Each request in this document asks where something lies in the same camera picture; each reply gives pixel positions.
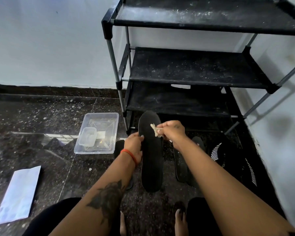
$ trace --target hand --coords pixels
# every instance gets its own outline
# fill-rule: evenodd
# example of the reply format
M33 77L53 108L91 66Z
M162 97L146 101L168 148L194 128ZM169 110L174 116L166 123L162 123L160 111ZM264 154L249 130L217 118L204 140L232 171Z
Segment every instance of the hand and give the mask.
M141 142L144 140L144 136L139 137L139 133L131 134L125 140L124 149L130 151L137 160L137 163L141 162L142 159L142 151L141 151Z
M157 125L156 127L161 127L161 130L158 130L157 133L164 135L164 139L171 140L174 147L180 151L179 142L181 139L187 138L185 134L185 127L178 120L167 121Z

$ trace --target forearm tattoo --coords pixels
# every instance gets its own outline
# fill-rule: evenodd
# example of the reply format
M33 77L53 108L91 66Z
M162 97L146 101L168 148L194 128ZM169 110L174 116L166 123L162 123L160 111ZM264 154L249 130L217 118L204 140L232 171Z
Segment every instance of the forearm tattoo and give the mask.
M122 187L121 180L116 182L111 182L105 186L105 188L98 189L99 192L96 194L87 206L94 209L102 209L103 220L101 224L108 220L108 226L110 227L113 223L115 214L120 208L120 203L122 200L122 191L125 186Z

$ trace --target granite floor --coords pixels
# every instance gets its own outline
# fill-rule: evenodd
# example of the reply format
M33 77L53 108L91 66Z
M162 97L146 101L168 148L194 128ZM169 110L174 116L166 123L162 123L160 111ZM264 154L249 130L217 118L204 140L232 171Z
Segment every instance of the granite floor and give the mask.
M127 137L117 98L0 94L0 203L15 170L42 168L30 217L0 225L0 235L22 235L43 209L65 198L82 197L112 163L113 154L73 152L83 117L92 112L118 112L117 140ZM135 115L135 124L139 116ZM218 129L224 131L231 124L225 119L204 121L205 131L187 134L200 136L206 147L222 136ZM240 145L236 131L229 139ZM177 182L170 143L164 144L161 190L153 194L144 190L141 166L133 181L121 204L128 235L174 235L175 204L187 205L193 197L202 196L199 189Z

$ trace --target paper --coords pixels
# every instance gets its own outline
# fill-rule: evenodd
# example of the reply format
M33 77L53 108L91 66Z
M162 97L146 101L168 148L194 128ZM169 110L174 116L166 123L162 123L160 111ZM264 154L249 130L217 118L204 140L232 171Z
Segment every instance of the paper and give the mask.
M0 205L0 224L29 216L40 168L41 166L13 173Z

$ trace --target small plastic container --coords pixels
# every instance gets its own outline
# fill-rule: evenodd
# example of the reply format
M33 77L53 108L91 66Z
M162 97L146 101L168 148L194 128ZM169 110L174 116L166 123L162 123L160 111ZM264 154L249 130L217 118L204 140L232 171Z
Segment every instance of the small plastic container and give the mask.
M88 113L84 116L75 154L112 154L115 150L118 113Z

